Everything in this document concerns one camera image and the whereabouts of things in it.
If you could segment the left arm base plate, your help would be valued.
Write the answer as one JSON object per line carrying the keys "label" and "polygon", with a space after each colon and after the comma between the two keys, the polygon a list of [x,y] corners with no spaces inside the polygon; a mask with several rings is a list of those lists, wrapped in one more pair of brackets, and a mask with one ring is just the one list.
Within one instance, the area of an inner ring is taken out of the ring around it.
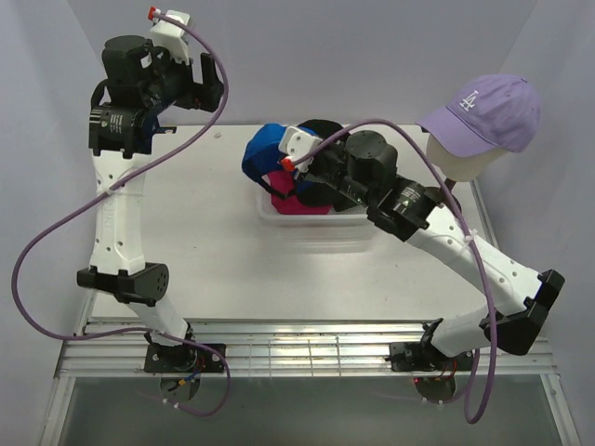
{"label": "left arm base plate", "polygon": [[224,366],[218,355],[202,348],[188,345],[161,346],[150,344],[147,347],[143,371],[150,374],[218,374]]}

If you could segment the purple baseball cap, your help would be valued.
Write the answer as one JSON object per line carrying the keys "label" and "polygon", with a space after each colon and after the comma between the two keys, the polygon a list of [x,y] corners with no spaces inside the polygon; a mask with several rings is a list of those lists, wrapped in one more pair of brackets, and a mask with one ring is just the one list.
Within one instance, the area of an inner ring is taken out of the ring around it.
{"label": "purple baseball cap", "polygon": [[537,133],[540,113],[541,98],[526,79],[489,74],[466,83],[416,124],[448,153],[469,158],[496,148],[524,151]]}

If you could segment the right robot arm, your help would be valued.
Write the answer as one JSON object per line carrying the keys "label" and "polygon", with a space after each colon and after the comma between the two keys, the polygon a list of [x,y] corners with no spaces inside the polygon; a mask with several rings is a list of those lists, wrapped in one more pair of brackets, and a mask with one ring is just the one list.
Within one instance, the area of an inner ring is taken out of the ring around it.
{"label": "right robot arm", "polygon": [[441,369],[452,358],[491,343],[523,356],[538,338],[563,284],[553,270],[538,272],[463,230],[438,191],[397,172],[398,152],[379,133],[359,131],[320,152],[321,139],[296,126],[281,132],[280,165],[321,182],[362,206],[374,225],[437,258],[480,291],[492,308],[424,323],[424,334],[397,354],[408,370]]}

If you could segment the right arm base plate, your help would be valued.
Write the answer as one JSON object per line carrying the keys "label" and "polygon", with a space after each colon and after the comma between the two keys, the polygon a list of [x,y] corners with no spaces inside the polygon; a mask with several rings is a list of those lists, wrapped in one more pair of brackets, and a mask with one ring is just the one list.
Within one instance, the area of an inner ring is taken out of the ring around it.
{"label": "right arm base plate", "polygon": [[434,348],[427,351],[420,342],[393,342],[384,360],[393,372],[450,373],[470,371],[474,355],[465,351],[448,358]]}

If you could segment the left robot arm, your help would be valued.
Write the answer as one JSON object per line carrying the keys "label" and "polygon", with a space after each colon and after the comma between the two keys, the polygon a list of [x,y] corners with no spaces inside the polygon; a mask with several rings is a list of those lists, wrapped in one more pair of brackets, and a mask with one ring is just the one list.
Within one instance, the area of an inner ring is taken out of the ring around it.
{"label": "left robot arm", "polygon": [[166,291],[169,270],[146,261],[140,223],[145,175],[152,160],[158,116],[171,106],[213,112],[222,96],[215,61],[200,57],[204,81],[194,82],[185,37],[117,36],[105,43],[106,79],[90,100],[88,145],[92,151],[99,205],[95,246],[89,265],[77,273],[79,286],[112,295],[149,328],[146,340],[158,359],[177,371],[196,363],[190,325]]}

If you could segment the blue baseball cap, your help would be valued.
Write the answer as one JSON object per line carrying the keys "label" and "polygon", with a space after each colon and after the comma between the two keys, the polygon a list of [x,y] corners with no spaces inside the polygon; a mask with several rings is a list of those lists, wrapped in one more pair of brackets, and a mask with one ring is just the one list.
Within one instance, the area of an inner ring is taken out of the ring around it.
{"label": "blue baseball cap", "polygon": [[285,130],[285,126],[276,123],[263,125],[246,144],[241,163],[242,171],[249,179],[257,183],[267,193],[283,200],[293,196],[295,190],[281,192],[266,182],[264,177],[273,172],[284,172],[279,145]]}

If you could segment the black baseball cap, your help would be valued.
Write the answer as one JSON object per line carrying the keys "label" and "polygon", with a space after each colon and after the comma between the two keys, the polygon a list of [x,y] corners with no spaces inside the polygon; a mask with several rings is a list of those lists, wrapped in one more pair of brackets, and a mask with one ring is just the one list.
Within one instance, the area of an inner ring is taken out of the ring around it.
{"label": "black baseball cap", "polygon": [[299,128],[311,132],[321,139],[332,137],[335,133],[344,129],[344,126],[331,120],[309,119],[297,125]]}

